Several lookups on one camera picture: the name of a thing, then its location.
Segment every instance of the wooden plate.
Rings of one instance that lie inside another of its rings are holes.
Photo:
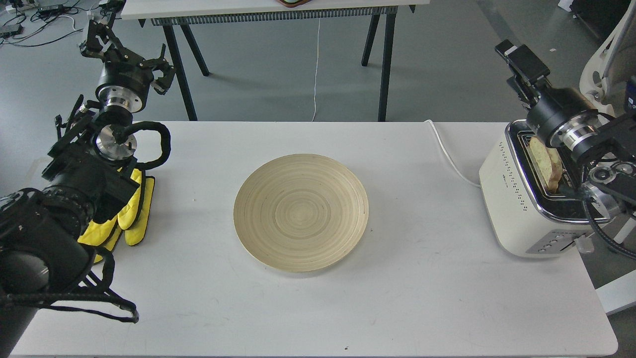
[[[247,251],[291,272],[325,268],[345,257],[368,218],[362,183],[344,165],[315,154],[264,164],[234,202],[234,226]]]

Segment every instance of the power strip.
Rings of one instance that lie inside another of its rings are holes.
[[[0,38],[10,38],[19,35],[24,28],[20,24],[0,26]]]
[[[39,2],[37,1],[33,1],[32,3],[23,3],[23,6],[19,7],[18,10],[15,9],[15,7],[11,4],[8,4],[4,10],[8,13],[14,13],[17,14],[18,11],[24,11],[24,10],[29,10],[29,9],[34,9],[37,8],[39,6]]]

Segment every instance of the bread slice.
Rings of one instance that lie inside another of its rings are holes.
[[[559,180],[561,180],[561,175],[563,174],[563,164],[558,151],[554,148],[547,148],[537,137],[530,139],[530,151],[539,166],[544,188],[549,193],[556,193]]]

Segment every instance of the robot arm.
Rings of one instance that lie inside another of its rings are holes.
[[[11,352],[38,308],[82,310],[53,305],[56,301],[113,303],[132,316],[82,311],[138,320],[135,305],[109,288],[112,255],[77,239],[91,220],[103,223],[128,203],[138,186],[130,179],[134,168],[152,169],[168,159],[168,129],[156,122],[133,124],[132,114],[144,108],[150,86],[166,93],[175,70],[163,57],[165,46],[159,58],[146,60],[125,48],[111,28],[112,21],[89,21],[80,48],[84,56],[104,63],[95,91],[98,101],[83,103],[80,96],[66,123],[56,117],[59,140],[42,174],[51,184],[0,197],[0,357]],[[100,40],[110,44],[107,50]],[[162,77],[155,79],[155,70]],[[134,157],[134,133],[141,130],[161,136],[162,154],[154,161],[141,163]],[[91,272],[95,254],[105,259],[102,278]]]
[[[495,51],[513,73],[508,83],[528,109],[528,126],[547,147],[559,149],[564,162],[575,167],[570,169],[581,173],[576,195],[583,199],[586,214],[590,204],[608,218],[632,213],[636,209],[636,112],[614,118],[599,113],[577,90],[552,87],[547,79],[550,70],[525,45],[517,47],[505,40]],[[588,220],[599,236],[607,238],[589,215]],[[636,253],[615,248],[636,259]]]

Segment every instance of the gray floor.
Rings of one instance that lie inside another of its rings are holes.
[[[80,6],[91,6],[82,1]],[[0,21],[10,18],[3,12]],[[77,26],[86,16],[75,15]],[[377,118],[382,30],[370,65],[359,64],[369,18],[329,18],[320,23],[316,121],[375,121]],[[28,21],[25,33],[39,24]],[[184,67],[200,120],[310,121],[318,20],[194,25],[208,67],[203,77],[177,29]],[[61,18],[23,44],[55,39],[71,30]],[[117,21],[125,46],[156,57],[165,42],[160,27],[141,29]],[[71,109],[80,93],[92,96],[101,62],[79,55],[82,34],[36,48],[0,46],[0,192],[29,182],[34,160],[55,141],[53,117]],[[395,122],[507,122],[525,111],[506,85],[510,76],[494,46],[504,38],[524,43],[551,68],[557,87],[578,87],[584,65],[600,43],[555,0],[433,0],[415,14],[397,16],[387,120]],[[187,120],[178,84],[166,96],[149,95],[137,120]],[[601,245],[584,260],[595,286],[636,268]],[[636,311],[613,315],[619,338],[615,357],[636,356]]]

